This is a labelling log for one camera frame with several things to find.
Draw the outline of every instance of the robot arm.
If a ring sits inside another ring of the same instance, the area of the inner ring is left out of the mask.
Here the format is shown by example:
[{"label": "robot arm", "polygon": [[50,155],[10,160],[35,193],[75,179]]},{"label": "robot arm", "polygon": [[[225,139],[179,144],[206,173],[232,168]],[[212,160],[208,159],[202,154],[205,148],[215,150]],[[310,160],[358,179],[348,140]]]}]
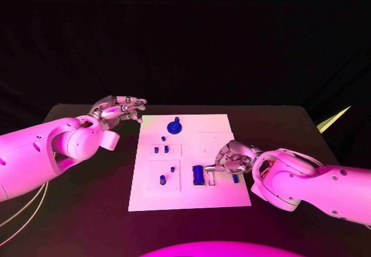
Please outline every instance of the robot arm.
[{"label": "robot arm", "polygon": [[287,149],[263,152],[232,140],[205,171],[251,172],[251,191],[280,209],[294,211],[303,200],[330,216],[371,225],[371,170],[323,166]]},{"label": "robot arm", "polygon": [[63,118],[0,136],[0,201],[39,187],[86,160],[98,147],[114,150],[120,120],[141,122],[144,99],[108,96],[88,115]]}]

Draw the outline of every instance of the hole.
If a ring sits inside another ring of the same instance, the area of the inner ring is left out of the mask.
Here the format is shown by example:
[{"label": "hole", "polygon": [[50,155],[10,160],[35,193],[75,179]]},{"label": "hole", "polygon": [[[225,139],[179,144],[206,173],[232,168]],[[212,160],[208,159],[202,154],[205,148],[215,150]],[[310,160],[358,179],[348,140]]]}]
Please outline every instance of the hole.
[{"label": "hole", "polygon": [[33,148],[36,149],[37,152],[40,151],[40,144],[37,142],[33,143]]},{"label": "hole", "polygon": [[0,164],[4,166],[6,165],[6,157],[0,156]]}]

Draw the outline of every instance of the robotic hand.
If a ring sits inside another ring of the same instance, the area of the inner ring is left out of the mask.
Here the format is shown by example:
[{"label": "robotic hand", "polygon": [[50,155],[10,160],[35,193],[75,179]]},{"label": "robotic hand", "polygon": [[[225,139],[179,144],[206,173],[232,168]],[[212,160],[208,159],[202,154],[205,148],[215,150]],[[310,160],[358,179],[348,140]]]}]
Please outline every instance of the robotic hand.
[{"label": "robotic hand", "polygon": [[280,209],[294,211],[303,200],[332,217],[371,225],[371,170],[323,165],[283,148],[263,152],[232,140],[205,171],[251,172],[251,191]]},{"label": "robotic hand", "polygon": [[88,115],[63,118],[0,136],[0,202],[27,193],[86,160],[98,147],[114,150],[120,120],[137,120],[147,101],[108,96]]}]

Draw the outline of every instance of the black curtain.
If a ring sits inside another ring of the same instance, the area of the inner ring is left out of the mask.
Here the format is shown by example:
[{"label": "black curtain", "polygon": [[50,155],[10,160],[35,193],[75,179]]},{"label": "black curtain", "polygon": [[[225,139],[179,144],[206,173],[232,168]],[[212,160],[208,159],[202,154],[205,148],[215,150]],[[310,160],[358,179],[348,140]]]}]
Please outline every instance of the black curtain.
[{"label": "black curtain", "polygon": [[367,92],[367,5],[1,5],[0,134],[40,123],[55,104],[107,95],[300,105],[317,123]]}]

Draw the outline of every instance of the small blue piece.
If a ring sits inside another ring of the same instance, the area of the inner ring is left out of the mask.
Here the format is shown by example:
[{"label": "small blue piece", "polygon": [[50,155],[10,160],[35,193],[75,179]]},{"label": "small blue piece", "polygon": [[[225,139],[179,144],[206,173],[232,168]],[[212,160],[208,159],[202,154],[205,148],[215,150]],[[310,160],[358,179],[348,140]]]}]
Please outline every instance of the small blue piece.
[{"label": "small blue piece", "polygon": [[238,183],[238,176],[232,175],[232,177],[234,177],[234,183]]},{"label": "small blue piece", "polygon": [[162,185],[164,185],[164,184],[166,184],[164,175],[160,175],[160,184],[162,184]]},{"label": "small blue piece", "polygon": [[167,124],[167,131],[170,134],[177,134],[182,131],[182,124],[179,123],[179,118]]},{"label": "small blue piece", "polygon": [[201,165],[193,166],[193,185],[195,186],[205,185],[203,166],[201,166]]}]

